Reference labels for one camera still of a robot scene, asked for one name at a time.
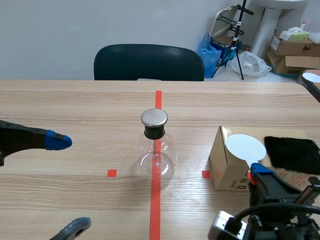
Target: sink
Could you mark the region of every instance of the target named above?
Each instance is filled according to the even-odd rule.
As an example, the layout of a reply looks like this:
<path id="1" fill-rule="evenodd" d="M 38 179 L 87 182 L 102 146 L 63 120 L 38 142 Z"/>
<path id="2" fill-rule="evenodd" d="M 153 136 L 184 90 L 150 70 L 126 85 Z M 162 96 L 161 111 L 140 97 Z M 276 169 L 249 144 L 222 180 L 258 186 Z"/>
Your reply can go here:
<path id="1" fill-rule="evenodd" d="M 295 9 L 307 2 L 307 0 L 255 0 L 265 7 L 264 15 L 255 36 L 251 52 L 264 59 L 269 49 L 272 36 L 275 32 L 282 9 Z"/>
<path id="2" fill-rule="evenodd" d="M 256 0 L 258 5 L 269 9 L 295 9 L 302 6 L 306 0 Z"/>

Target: black rubber seal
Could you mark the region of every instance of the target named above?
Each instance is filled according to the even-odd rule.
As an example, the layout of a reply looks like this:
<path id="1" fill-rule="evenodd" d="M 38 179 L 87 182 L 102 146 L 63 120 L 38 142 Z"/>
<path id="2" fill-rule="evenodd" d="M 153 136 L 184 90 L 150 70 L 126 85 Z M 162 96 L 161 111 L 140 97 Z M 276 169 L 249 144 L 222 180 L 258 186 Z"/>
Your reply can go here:
<path id="1" fill-rule="evenodd" d="M 152 140 L 161 139 L 165 135 L 165 133 L 166 133 L 165 126 L 160 126 L 156 128 L 151 128 L 147 126 L 144 127 L 144 135 L 148 139 L 152 139 Z"/>

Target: black tripod stand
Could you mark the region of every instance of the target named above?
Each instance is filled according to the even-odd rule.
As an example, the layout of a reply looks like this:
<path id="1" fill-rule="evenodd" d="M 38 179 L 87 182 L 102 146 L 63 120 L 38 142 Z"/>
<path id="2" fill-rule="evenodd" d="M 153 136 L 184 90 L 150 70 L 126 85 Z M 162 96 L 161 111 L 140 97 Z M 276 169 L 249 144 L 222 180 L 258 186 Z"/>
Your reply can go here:
<path id="1" fill-rule="evenodd" d="M 226 57 L 227 57 L 227 60 L 225 62 L 225 65 L 224 67 L 227 66 L 227 63 L 229 61 L 229 58 L 230 58 L 230 55 L 231 55 L 231 52 L 232 50 L 235 50 L 235 54 L 236 54 L 236 58 L 238 60 L 238 64 L 239 64 L 239 69 L 240 69 L 240 73 L 241 73 L 241 79 L 244 80 L 244 75 L 242 73 L 242 69 L 241 69 L 241 64 L 240 64 L 240 60 L 239 60 L 239 32 L 242 32 L 240 30 L 240 26 L 241 26 L 241 21 L 242 21 L 242 17 L 244 15 L 244 12 L 246 12 L 247 14 L 250 14 L 250 15 L 253 15 L 254 13 L 248 9 L 245 8 L 246 6 L 246 2 L 247 0 L 243 0 L 243 3 L 242 3 L 242 6 L 241 5 L 238 5 L 238 9 L 241 10 L 240 12 L 240 16 L 239 16 L 239 20 L 235 23 L 236 25 L 236 29 L 235 29 L 235 34 L 234 34 L 234 37 L 233 37 L 233 40 L 232 40 L 232 43 L 231 43 L 231 47 L 230 47 L 230 50 L 229 52 L 225 55 L 224 59 L 222 60 L 222 63 L 225 61 Z M 224 19 L 227 19 L 226 17 L 222 17 L 220 20 L 226 22 L 226 23 L 230 23 L 230 22 L 233 22 L 232 20 L 230 19 L 227 19 L 228 21 L 224 20 Z M 212 77 L 214 77 L 214 75 L 216 74 L 216 72 L 218 71 L 218 69 L 220 68 L 220 64 L 219 66 L 216 68 L 215 72 L 213 73 Z"/>

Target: blue clamp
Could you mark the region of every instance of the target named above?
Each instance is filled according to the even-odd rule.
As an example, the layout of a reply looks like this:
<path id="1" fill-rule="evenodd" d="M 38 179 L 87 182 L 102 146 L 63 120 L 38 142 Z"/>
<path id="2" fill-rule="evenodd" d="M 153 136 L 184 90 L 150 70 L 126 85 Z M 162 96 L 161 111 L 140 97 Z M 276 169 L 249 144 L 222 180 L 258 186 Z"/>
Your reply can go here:
<path id="1" fill-rule="evenodd" d="M 256 177 L 256 174 L 273 174 L 273 173 L 274 171 L 269 170 L 268 168 L 266 168 L 260 163 L 253 163 L 251 165 L 251 174 L 253 178 Z"/>
<path id="2" fill-rule="evenodd" d="M 46 150 L 63 150 L 72 145 L 70 137 L 64 135 L 63 139 L 56 139 L 55 132 L 48 130 L 45 134 L 44 147 Z"/>

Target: wooden table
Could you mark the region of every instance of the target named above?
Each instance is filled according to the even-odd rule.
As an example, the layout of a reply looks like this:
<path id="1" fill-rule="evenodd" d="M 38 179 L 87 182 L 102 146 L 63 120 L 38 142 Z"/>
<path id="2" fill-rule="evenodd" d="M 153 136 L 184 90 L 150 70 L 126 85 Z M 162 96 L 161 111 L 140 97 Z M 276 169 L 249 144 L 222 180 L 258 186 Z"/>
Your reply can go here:
<path id="1" fill-rule="evenodd" d="M 175 173 L 161 189 L 163 240 L 206 239 L 218 210 L 249 205 L 248 193 L 215 191 L 202 178 L 219 125 L 304 129 L 320 145 L 320 104 L 298 84 L 0 80 L 0 119 L 73 140 L 63 151 L 6 158 L 0 239 L 49 239 L 83 216 L 92 227 L 81 240 L 149 239 L 151 181 L 136 173 L 134 149 L 156 90 L 178 146 Z M 106 177 L 108 169 L 117 176 Z"/>

